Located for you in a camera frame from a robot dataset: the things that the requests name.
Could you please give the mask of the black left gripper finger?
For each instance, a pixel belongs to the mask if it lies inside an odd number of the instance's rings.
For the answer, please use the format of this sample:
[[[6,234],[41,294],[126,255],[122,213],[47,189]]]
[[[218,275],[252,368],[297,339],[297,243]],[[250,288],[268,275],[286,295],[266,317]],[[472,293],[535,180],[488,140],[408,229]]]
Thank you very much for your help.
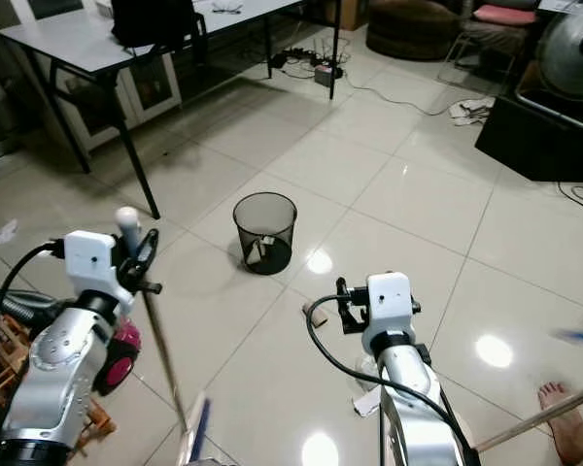
[[[132,248],[132,276],[145,277],[153,268],[159,245],[159,231],[146,231],[137,246]]]

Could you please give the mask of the round brown ottoman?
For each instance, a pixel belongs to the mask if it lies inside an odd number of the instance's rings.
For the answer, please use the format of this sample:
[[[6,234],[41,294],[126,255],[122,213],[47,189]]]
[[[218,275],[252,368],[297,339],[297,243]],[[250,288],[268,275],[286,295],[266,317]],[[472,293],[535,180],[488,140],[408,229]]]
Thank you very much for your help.
[[[437,61],[455,44],[460,23],[460,14],[441,0],[372,0],[365,44],[382,56]]]

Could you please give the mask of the clear crumpled plastic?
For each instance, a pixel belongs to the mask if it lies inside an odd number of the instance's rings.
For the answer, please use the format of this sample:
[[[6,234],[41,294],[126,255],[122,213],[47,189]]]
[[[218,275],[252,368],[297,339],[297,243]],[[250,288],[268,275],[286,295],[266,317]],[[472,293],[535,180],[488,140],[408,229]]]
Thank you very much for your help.
[[[362,373],[364,376],[370,378],[380,377],[379,364],[377,364],[377,361],[373,359],[373,356],[360,356],[360,358],[357,360],[357,363],[355,363],[354,368],[357,370],[357,372]]]

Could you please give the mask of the grey table with black legs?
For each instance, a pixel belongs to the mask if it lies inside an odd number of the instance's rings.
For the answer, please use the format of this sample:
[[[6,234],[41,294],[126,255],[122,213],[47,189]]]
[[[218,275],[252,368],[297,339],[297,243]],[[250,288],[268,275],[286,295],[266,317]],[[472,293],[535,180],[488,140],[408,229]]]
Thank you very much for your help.
[[[83,7],[74,12],[64,12],[51,17],[34,18],[30,22],[2,28],[0,37],[7,43],[17,46],[24,53],[31,70],[31,80],[42,89],[49,108],[51,108],[62,138],[68,143],[79,167],[84,173],[90,173],[90,152],[83,150],[71,136],[70,128],[62,114],[57,98],[69,99],[75,106],[82,108],[86,103],[77,101],[70,94],[62,92],[56,85],[56,77],[60,72],[74,74],[82,79],[109,90],[108,119],[111,127],[117,128],[120,142],[127,151],[128,160],[136,174],[148,204],[149,213],[154,220],[161,217],[158,205],[155,203],[153,187],[148,181],[139,151],[131,136],[130,128],[124,124],[120,111],[118,97],[114,87],[117,85],[117,74],[122,68],[136,63],[151,61],[162,56],[170,56],[180,50],[192,53],[195,65],[203,66],[208,61],[208,39],[217,32],[237,25],[247,25],[249,22],[260,22],[263,26],[266,56],[272,53],[272,31],[269,27],[270,17],[290,17],[305,23],[331,28],[332,40],[339,40],[342,13],[342,0],[243,0],[244,8],[241,15],[218,15],[211,12],[211,0],[192,0],[195,11],[204,19],[199,25],[201,32],[189,37],[185,47],[178,50],[155,49],[154,46],[141,48],[123,48],[111,35],[113,18],[104,17],[93,12],[82,0]]]

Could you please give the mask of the white cabinet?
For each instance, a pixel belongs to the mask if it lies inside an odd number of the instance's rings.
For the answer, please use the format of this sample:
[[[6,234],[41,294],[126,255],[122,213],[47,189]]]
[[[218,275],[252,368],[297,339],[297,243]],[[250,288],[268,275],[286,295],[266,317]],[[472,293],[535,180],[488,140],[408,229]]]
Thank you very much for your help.
[[[95,150],[118,137],[118,129],[111,127],[108,119],[108,89],[66,72],[57,75],[56,85],[62,92],[86,103],[80,108],[69,99],[57,98],[71,136],[83,150]],[[127,128],[139,127],[182,102],[170,56],[122,68],[114,92]]]

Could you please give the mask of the black box stand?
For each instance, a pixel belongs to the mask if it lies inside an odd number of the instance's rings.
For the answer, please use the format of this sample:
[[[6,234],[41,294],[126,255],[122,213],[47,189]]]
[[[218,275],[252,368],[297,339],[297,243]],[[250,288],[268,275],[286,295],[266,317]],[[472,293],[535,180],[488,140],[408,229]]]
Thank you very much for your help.
[[[583,129],[500,96],[475,147],[528,181],[583,183]]]

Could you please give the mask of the broom with metal handle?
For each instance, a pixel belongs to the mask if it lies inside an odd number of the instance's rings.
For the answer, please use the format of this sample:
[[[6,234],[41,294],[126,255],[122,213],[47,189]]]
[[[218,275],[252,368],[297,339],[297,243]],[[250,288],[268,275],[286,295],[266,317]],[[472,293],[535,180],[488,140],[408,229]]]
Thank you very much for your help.
[[[140,215],[132,206],[122,206],[117,209],[115,220],[120,231],[120,239],[128,249],[128,257],[132,257],[133,246],[137,246],[146,234],[142,230]],[[120,277],[126,283],[126,261],[124,261],[124,270]],[[177,421],[179,421],[181,439],[175,466],[222,466],[215,457],[207,457],[203,454],[204,444],[206,444],[204,431],[210,420],[211,400],[206,392],[199,391],[195,395],[192,408],[186,408],[184,392],[179,386],[179,377],[176,374],[170,346],[164,336],[161,315],[155,302],[157,294],[140,293],[140,296],[151,325],[155,349],[162,360],[164,378],[170,385],[173,408],[176,410]]]

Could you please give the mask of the white paper packet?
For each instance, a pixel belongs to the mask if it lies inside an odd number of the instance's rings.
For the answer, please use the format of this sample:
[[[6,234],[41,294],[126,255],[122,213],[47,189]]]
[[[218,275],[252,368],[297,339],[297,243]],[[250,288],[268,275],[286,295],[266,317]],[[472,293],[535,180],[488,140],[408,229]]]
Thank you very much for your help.
[[[364,391],[362,395],[355,396],[351,405],[353,405],[354,412],[359,417],[369,417],[372,414],[379,412],[382,403],[382,386],[373,385]]]

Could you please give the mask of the white cloth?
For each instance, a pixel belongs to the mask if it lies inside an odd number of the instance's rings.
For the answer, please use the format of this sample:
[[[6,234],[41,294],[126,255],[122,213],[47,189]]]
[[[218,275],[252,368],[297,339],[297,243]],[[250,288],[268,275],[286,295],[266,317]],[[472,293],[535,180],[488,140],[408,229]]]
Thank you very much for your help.
[[[496,98],[492,96],[478,99],[461,99],[448,107],[448,115],[456,127],[486,123],[495,106]]]

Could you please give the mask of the black bag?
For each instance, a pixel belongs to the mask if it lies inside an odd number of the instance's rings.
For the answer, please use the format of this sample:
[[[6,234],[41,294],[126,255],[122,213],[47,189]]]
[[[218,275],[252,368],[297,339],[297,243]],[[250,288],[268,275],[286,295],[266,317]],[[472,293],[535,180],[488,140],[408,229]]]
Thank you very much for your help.
[[[178,50],[201,32],[192,0],[111,0],[111,35],[123,48]]]

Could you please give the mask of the white paper scrap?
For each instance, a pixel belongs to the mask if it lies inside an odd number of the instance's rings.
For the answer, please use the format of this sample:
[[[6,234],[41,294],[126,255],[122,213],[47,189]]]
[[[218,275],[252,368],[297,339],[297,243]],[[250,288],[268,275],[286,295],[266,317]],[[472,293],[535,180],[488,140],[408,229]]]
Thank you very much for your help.
[[[252,240],[249,244],[247,256],[244,257],[247,265],[256,266],[264,262],[268,254],[269,246],[273,246],[275,243],[277,243],[277,239],[268,235],[259,236]]]

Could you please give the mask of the chair with pink cushion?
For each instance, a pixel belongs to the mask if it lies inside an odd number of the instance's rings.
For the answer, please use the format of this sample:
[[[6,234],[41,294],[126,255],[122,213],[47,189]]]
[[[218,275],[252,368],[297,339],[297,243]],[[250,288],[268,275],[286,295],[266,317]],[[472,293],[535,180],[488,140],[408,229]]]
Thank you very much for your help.
[[[535,0],[460,0],[453,31],[456,39],[448,49],[438,75],[448,67],[472,71],[487,66],[487,56],[505,56],[508,75],[526,52],[536,26]]]

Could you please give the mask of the brown cardboard tube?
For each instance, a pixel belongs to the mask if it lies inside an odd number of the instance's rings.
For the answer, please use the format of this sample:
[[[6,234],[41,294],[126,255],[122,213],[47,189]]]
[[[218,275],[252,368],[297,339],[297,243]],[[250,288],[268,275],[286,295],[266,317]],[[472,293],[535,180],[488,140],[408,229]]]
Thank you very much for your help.
[[[303,313],[311,328],[322,328],[328,323],[328,314],[324,311],[323,303],[318,301],[306,302]]]

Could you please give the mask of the bare person foot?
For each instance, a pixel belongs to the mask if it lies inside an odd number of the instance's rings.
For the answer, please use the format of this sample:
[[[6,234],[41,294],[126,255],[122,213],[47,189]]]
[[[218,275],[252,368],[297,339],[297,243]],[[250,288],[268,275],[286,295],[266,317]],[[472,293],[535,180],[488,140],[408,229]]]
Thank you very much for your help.
[[[549,408],[568,398],[570,392],[562,383],[549,382],[537,391],[537,400],[541,408]],[[583,416],[577,410],[563,413],[562,416],[550,418],[552,438],[560,462],[564,466],[577,466],[583,462]]]

